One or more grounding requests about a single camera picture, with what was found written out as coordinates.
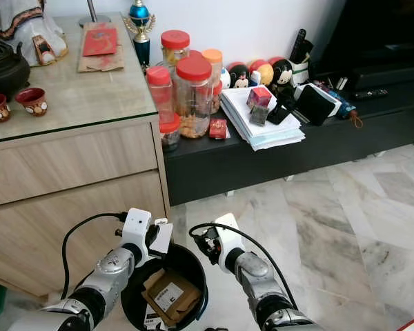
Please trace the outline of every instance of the stack of paper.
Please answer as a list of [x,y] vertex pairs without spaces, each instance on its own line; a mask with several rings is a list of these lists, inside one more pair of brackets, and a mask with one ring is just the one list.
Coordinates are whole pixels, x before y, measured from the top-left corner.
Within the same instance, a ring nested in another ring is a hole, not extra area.
[[[292,114],[277,126],[268,121],[265,126],[250,123],[250,108],[246,102],[251,89],[222,90],[221,106],[242,139],[251,144],[253,150],[298,143],[305,139],[305,134],[299,129],[301,123]],[[276,106],[276,101],[272,95],[268,105],[270,110]]]

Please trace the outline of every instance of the trash bin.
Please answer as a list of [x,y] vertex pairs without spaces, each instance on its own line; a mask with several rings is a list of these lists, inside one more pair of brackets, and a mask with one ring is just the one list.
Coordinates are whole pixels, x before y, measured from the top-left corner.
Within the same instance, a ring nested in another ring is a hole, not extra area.
[[147,302],[141,295],[146,290],[143,283],[150,275],[162,268],[165,270],[172,269],[178,272],[201,291],[199,303],[172,330],[183,330],[195,319],[200,319],[206,309],[208,303],[208,288],[206,275],[201,263],[190,250],[171,243],[166,258],[164,260],[153,259],[146,262],[142,267],[136,268],[127,287],[121,293],[124,314],[126,314],[128,320],[138,330],[146,331],[144,327],[144,316],[146,314]]

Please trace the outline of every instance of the marble floor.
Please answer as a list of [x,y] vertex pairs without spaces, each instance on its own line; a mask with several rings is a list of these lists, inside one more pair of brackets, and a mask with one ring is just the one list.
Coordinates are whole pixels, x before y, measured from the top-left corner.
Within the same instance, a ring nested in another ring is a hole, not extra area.
[[[273,255],[299,309],[325,330],[394,331],[414,319],[414,146],[173,207],[175,241],[199,257],[210,292],[186,330],[258,330],[234,277],[187,235],[227,212]],[[117,307],[96,330],[134,329]]]

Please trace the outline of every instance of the white wall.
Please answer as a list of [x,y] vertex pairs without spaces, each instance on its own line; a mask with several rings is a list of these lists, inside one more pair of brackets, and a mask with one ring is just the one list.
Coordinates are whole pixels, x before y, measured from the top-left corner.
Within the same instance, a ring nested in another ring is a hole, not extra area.
[[[132,0],[94,0],[97,13],[128,13]],[[157,15],[149,34],[150,63],[162,60],[159,36],[165,30],[190,34],[194,50],[217,48],[224,63],[248,62],[290,55],[300,28],[315,44],[313,56],[320,57],[328,43],[345,0],[144,0]],[[52,16],[88,14],[85,0],[48,0]]]

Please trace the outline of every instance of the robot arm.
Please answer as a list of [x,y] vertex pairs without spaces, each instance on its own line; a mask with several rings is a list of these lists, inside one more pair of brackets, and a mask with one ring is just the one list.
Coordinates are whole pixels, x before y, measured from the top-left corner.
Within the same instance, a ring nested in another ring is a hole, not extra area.
[[[233,214],[224,215],[215,223],[238,229]],[[212,264],[218,263],[224,272],[235,275],[262,331],[323,330],[294,308],[275,280],[273,267],[255,253],[245,252],[237,233],[213,226],[202,235],[193,237]]]
[[172,224],[150,225],[151,214],[131,208],[120,246],[98,261],[94,271],[67,298],[27,314],[10,331],[91,331],[114,308],[136,266],[167,253]]

